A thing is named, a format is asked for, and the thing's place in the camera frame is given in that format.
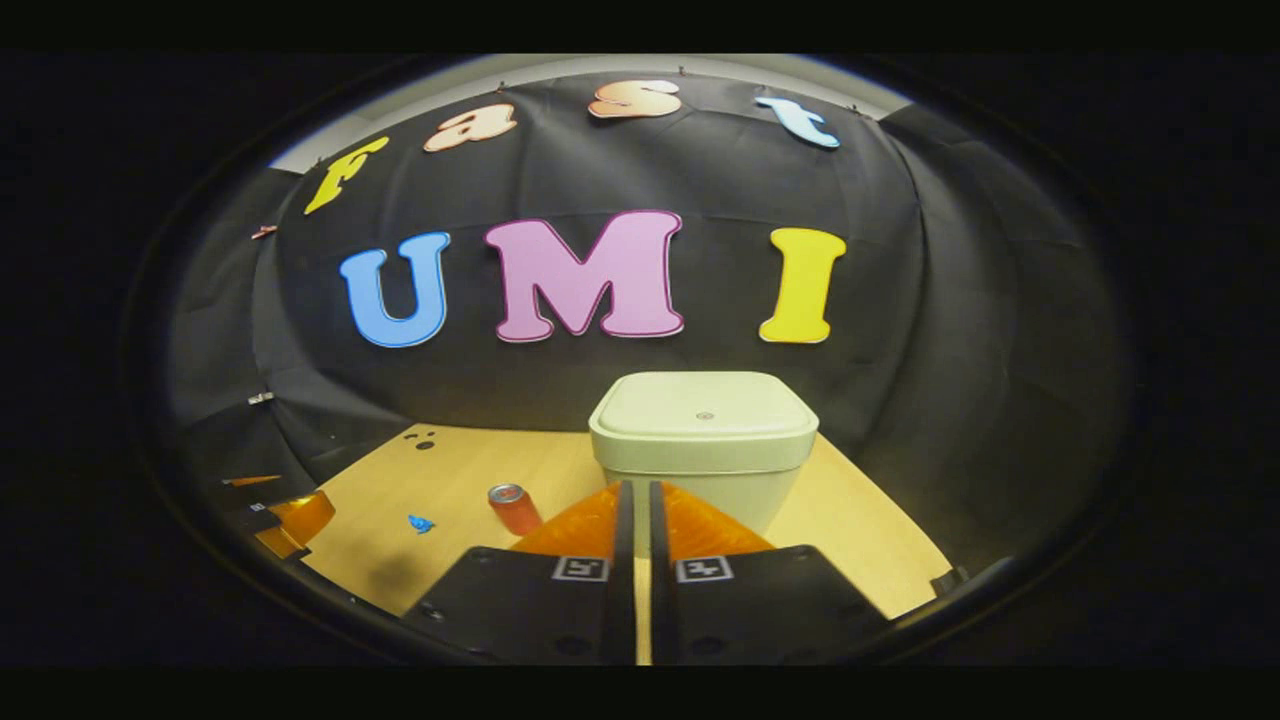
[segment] wooden table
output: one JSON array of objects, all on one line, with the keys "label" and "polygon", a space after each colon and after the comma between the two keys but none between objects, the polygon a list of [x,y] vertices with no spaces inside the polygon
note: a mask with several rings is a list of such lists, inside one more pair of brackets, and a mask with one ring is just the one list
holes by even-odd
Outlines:
[{"label": "wooden table", "polygon": [[[604,488],[604,471],[589,433],[416,424],[321,486],[337,514],[303,561],[347,592],[404,615],[467,548],[507,548],[520,539],[486,500],[503,482],[522,486],[549,520]],[[410,515],[436,527],[419,536]],[[888,618],[933,600],[929,580],[951,569],[928,536],[820,434],[764,538],[777,547],[817,546]],[[637,656],[648,664],[649,561],[637,559],[635,571]]]}]

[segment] letter m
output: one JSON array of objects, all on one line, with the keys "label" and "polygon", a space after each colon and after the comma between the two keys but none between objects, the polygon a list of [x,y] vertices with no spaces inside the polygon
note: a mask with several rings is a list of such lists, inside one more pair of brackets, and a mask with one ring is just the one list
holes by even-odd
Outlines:
[{"label": "letter m", "polygon": [[485,242],[502,258],[507,293],[507,319],[498,325],[498,337],[536,342],[552,336],[554,325],[538,313],[539,292],[564,328],[580,336],[609,288],[613,309],[600,320],[604,332],[618,337],[678,333],[685,319],[671,306],[667,249],[680,224],[680,215],[662,210],[614,215],[586,261],[544,220],[490,229]]}]

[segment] soda can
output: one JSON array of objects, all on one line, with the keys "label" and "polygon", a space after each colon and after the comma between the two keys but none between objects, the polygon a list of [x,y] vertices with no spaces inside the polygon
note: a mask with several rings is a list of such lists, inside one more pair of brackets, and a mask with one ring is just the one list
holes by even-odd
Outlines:
[{"label": "soda can", "polygon": [[532,498],[515,483],[489,488],[489,506],[511,534],[526,536],[543,524]]}]

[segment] blue letter u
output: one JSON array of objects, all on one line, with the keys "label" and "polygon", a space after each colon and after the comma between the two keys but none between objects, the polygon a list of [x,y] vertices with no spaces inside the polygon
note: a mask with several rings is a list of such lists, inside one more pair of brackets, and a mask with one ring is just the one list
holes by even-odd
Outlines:
[{"label": "blue letter u", "polygon": [[426,342],[444,327],[444,277],[440,251],[449,245],[449,233],[429,232],[401,243],[399,254],[408,259],[413,273],[417,310],[403,319],[392,318],[383,305],[379,268],[387,252],[369,250],[347,258],[338,269],[347,278],[351,315],[365,340],[383,347],[410,347]]}]

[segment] trash can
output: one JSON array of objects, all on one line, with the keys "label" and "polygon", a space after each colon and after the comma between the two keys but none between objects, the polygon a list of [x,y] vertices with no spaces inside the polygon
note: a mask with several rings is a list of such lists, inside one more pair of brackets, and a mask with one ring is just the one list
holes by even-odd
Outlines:
[{"label": "trash can", "polygon": [[763,536],[809,459],[818,416],[764,373],[636,373],[613,383],[590,429],[607,480],[635,484],[636,555],[648,557],[657,480]]}]

